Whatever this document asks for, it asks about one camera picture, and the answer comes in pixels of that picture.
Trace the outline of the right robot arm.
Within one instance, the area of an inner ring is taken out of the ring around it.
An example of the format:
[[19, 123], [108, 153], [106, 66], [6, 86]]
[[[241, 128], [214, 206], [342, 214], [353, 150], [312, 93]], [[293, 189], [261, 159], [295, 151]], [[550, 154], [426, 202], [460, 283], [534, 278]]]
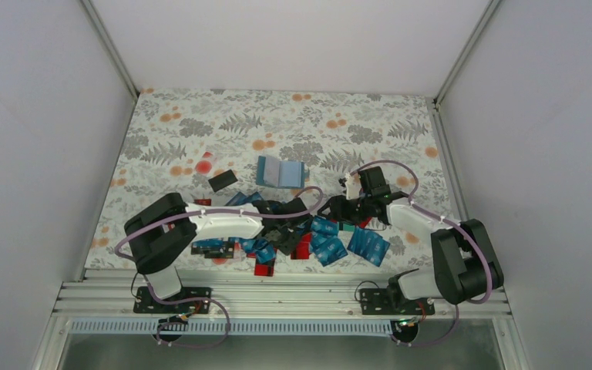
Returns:
[[372, 218], [418, 238], [432, 251], [432, 266], [403, 272], [388, 280], [388, 307], [405, 314], [420, 298], [441, 297], [450, 304], [481, 304], [504, 284], [504, 274], [486, 226], [479, 220], [453, 220], [419, 206], [409, 193], [393, 191], [380, 167], [358, 172], [341, 181], [342, 195], [331, 197], [319, 215], [359, 225]]

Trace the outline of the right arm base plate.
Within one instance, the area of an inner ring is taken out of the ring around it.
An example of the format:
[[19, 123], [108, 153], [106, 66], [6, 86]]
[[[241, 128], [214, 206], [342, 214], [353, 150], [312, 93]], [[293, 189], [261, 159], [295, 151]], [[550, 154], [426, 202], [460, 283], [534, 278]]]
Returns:
[[363, 315], [434, 315], [436, 309], [428, 298], [408, 300], [389, 294], [384, 288], [360, 288], [357, 294]]

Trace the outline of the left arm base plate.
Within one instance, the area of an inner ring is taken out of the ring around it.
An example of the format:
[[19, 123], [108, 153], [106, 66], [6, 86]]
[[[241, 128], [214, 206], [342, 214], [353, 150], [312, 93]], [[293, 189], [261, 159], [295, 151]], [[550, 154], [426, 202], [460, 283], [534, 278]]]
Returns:
[[188, 298], [209, 299], [212, 288], [206, 287], [182, 287], [178, 294], [173, 297], [164, 298], [169, 304], [161, 304], [155, 300], [147, 286], [139, 287], [136, 292], [136, 300], [133, 312], [136, 314], [159, 314], [159, 315], [191, 315], [207, 314], [210, 304], [205, 301], [190, 301], [182, 303]]

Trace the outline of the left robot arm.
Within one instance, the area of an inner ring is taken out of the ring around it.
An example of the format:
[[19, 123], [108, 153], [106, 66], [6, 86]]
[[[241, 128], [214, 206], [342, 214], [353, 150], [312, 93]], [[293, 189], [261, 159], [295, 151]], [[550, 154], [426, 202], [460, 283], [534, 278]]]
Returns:
[[[287, 203], [253, 200], [236, 206], [187, 203], [169, 193], [125, 222], [125, 237], [115, 252], [134, 262], [153, 289], [153, 302], [165, 312], [183, 303], [182, 284], [174, 261], [192, 243], [236, 237], [280, 240], [308, 220], [311, 209], [296, 197]], [[122, 252], [128, 245], [131, 254]]]

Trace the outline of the blue leather card holder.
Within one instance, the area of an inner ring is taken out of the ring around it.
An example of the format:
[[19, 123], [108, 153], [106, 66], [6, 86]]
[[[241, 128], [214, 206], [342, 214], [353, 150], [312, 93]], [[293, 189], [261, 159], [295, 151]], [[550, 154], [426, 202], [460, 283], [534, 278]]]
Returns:
[[256, 184], [279, 189], [302, 189], [305, 181], [305, 163], [279, 160], [273, 156], [257, 159]]

